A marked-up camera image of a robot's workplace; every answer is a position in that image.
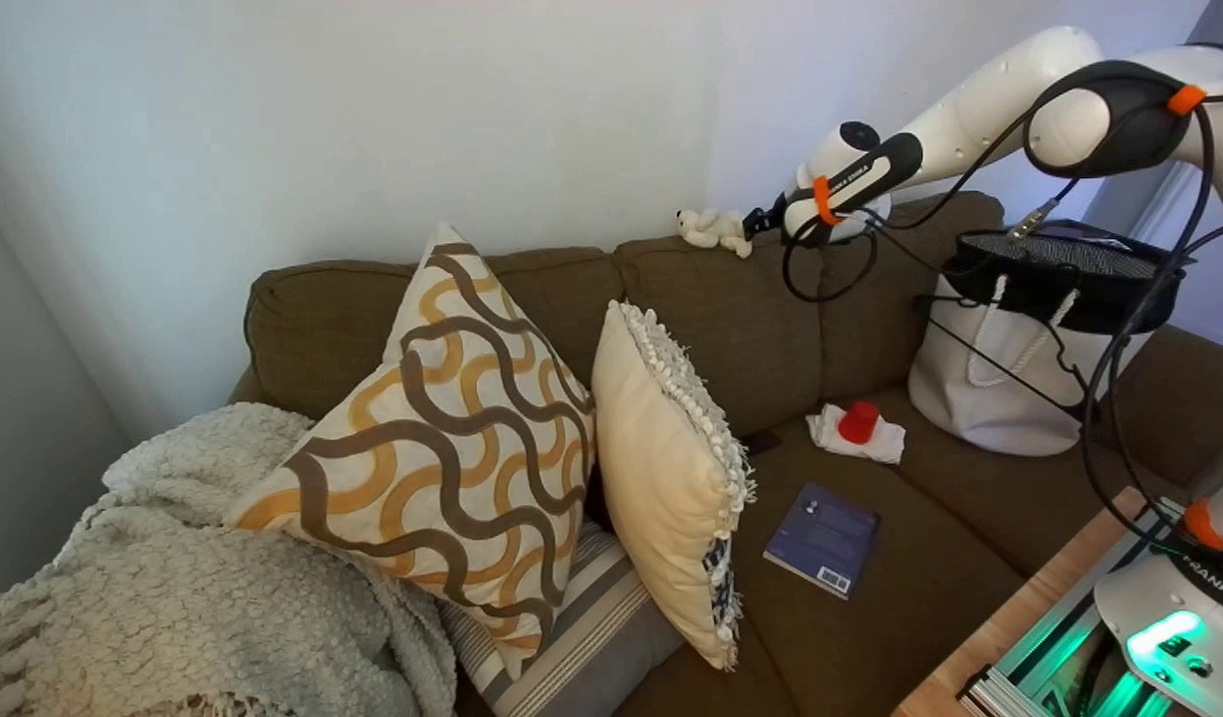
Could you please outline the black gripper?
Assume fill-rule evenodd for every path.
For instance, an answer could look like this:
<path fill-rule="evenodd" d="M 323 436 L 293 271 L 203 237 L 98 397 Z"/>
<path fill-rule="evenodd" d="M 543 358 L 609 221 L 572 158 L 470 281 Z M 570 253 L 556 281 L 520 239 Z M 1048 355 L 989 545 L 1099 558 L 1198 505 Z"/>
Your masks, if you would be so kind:
<path fill-rule="evenodd" d="M 794 239 L 794 228 L 790 228 L 790 208 L 794 208 L 794 196 L 777 196 L 770 208 L 754 208 L 744 221 L 741 221 L 741 232 L 744 239 L 758 239 L 766 232 L 777 232 L 782 239 Z"/>

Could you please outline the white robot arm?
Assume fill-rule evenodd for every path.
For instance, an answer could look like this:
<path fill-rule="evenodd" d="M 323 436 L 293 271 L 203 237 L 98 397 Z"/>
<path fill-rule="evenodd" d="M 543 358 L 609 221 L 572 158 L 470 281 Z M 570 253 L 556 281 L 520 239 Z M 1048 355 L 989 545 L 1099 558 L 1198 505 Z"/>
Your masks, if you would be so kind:
<path fill-rule="evenodd" d="M 963 180 L 1024 152 L 1044 174 L 1099 180 L 1186 158 L 1223 201 L 1223 50 L 1186 46 L 1107 60 L 1085 27 L 1048 27 L 998 54 L 899 132 L 847 119 L 754 208 L 741 228 L 819 242 L 888 192 Z"/>

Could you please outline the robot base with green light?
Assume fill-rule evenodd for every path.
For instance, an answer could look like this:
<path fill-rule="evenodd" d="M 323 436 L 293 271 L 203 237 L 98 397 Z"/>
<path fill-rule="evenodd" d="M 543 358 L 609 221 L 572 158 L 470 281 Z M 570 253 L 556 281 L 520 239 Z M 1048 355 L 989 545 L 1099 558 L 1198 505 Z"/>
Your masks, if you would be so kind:
<path fill-rule="evenodd" d="M 1139 513 L 959 702 L 979 717 L 1223 717 L 1223 482 Z"/>

